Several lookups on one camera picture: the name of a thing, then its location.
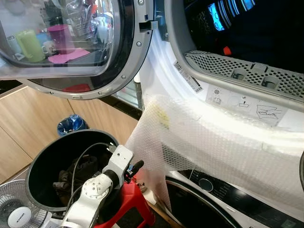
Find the ventilation grille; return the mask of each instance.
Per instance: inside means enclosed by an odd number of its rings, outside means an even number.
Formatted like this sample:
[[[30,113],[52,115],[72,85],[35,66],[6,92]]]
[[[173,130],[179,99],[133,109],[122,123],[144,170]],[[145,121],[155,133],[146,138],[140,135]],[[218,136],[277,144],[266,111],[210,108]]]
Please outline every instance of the ventilation grille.
[[[188,63],[197,71],[239,79],[263,89],[293,95],[304,102],[304,75],[275,67],[224,57],[204,51],[185,54]]]

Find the bubble wrap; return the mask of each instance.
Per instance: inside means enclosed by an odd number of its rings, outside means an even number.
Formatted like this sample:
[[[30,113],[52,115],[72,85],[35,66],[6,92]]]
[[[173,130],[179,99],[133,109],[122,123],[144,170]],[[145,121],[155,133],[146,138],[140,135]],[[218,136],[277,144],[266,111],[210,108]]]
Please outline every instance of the bubble wrap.
[[[304,208],[299,161],[304,133],[197,100],[158,95],[146,106],[126,147],[143,159],[140,178],[169,208],[167,171],[196,169],[265,198]]]

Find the red stool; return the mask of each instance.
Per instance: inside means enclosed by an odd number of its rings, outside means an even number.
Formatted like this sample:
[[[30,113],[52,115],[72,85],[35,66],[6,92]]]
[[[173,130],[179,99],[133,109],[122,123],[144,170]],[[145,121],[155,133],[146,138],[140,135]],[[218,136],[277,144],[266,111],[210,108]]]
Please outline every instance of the red stool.
[[[145,198],[143,197],[139,187],[134,181],[129,184],[124,183],[121,191],[122,206],[109,221],[95,225],[95,228],[111,228],[128,210],[136,207],[143,218],[143,222],[137,228],[143,228],[145,225],[152,226],[155,223],[155,215],[150,210]]]

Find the robotic arm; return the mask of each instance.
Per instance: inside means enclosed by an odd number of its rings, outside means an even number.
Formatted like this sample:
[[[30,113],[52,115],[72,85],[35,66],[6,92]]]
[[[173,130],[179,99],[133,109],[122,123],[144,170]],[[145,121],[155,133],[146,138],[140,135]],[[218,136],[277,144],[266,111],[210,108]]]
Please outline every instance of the robotic arm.
[[[61,227],[91,228],[106,197],[113,188],[121,188],[125,177],[130,176],[127,169],[132,158],[132,151],[119,145],[102,174],[88,179],[83,184],[79,199],[66,213]]]

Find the door glass window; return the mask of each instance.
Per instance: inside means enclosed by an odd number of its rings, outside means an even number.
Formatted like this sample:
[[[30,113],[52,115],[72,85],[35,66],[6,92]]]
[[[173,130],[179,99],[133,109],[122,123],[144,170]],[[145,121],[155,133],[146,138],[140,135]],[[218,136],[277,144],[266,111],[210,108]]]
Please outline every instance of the door glass window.
[[[0,1],[0,77],[96,76],[119,52],[117,0]]]

